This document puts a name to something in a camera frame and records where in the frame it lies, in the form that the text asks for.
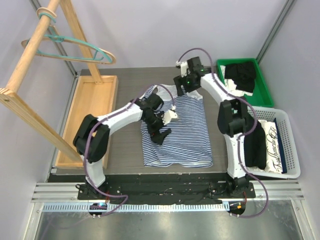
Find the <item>green plastic tray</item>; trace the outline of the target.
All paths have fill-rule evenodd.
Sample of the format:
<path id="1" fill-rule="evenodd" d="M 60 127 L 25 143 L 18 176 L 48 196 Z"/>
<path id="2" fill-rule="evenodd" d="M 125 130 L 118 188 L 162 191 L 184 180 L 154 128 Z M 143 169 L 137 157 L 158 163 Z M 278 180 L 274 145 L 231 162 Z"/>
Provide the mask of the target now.
<path id="1" fill-rule="evenodd" d="M 274 101 L 273 101 L 272 96 L 269 92 L 268 86 L 266 84 L 265 78 L 264 78 L 262 71 L 260 69 L 260 66 L 255 58 L 218 59 L 216 61 L 216 69 L 217 69 L 217 74 L 218 74 L 220 80 L 223 83 L 225 83 L 224 78 L 223 78 L 223 72 L 221 70 L 221 66 L 226 66 L 228 64 L 242 64 L 244 62 L 252 62 L 254 65 L 255 72 L 256 72 L 256 78 L 254 81 L 255 87 L 253 90 L 253 94 L 252 94 L 252 96 L 244 95 L 246 101 L 248 103 L 250 103 L 252 106 L 273 108 Z"/>

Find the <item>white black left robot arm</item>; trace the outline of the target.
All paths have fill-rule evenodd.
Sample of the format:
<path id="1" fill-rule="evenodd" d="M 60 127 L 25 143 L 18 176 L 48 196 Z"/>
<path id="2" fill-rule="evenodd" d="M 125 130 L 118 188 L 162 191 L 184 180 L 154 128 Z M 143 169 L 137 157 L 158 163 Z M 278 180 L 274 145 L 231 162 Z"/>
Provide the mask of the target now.
<path id="1" fill-rule="evenodd" d="M 106 181 L 103 157 L 108 149 L 109 137 L 131 123 L 142 121 L 147 125 L 151 140 L 157 145 L 162 145 L 171 129 L 161 129 L 179 119 L 174 104 L 169 110 L 157 113 L 156 110 L 163 105 L 162 98 L 152 93 L 148 97 L 133 99 L 109 114 L 99 117 L 88 114 L 84 117 L 73 139 L 73 145 L 83 160 L 86 182 L 91 185 L 89 194 L 93 198 L 100 200 L 107 192 L 103 184 Z"/>

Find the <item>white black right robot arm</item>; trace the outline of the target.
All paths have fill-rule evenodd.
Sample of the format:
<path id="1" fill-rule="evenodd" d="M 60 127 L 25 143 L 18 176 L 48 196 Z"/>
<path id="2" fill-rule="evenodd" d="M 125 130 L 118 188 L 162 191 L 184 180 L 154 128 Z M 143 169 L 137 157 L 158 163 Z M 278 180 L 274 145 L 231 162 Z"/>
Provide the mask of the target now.
<path id="1" fill-rule="evenodd" d="M 249 187 L 245 167 L 245 133 L 250 131 L 248 105 L 232 95 L 218 76 L 202 65 L 199 57 L 178 60 L 176 67 L 180 75 L 173 80 L 179 96 L 203 88 L 219 104 L 217 126 L 224 136 L 228 157 L 225 191 L 236 198 Z"/>

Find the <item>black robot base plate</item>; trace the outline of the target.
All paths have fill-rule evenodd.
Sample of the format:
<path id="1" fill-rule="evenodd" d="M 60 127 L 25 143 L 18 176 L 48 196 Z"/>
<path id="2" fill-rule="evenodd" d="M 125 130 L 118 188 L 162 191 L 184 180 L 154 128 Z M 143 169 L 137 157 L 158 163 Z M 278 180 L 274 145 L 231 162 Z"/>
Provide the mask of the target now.
<path id="1" fill-rule="evenodd" d="M 236 185 L 226 173 L 169 173 L 107 175 L 97 192 L 89 183 L 77 183 L 78 200 L 126 205 L 217 204 L 221 199 L 254 199 L 254 186 Z"/>

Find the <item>blue white striped tank top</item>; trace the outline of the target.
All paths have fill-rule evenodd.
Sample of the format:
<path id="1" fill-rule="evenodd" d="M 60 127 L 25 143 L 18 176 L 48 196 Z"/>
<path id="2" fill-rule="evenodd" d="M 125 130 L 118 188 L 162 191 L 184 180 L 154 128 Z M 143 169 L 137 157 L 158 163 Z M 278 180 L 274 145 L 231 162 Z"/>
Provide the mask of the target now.
<path id="1" fill-rule="evenodd" d="M 171 133 L 158 145 L 151 140 L 147 124 L 141 122 L 143 163 L 146 167 L 208 168 L 213 165 L 213 153 L 207 126 L 203 96 L 196 90 L 178 96 L 175 85 L 149 87 L 144 96 L 155 93 L 163 100 L 158 111 L 168 111 L 175 105 L 178 121 L 170 122 L 161 131 Z"/>

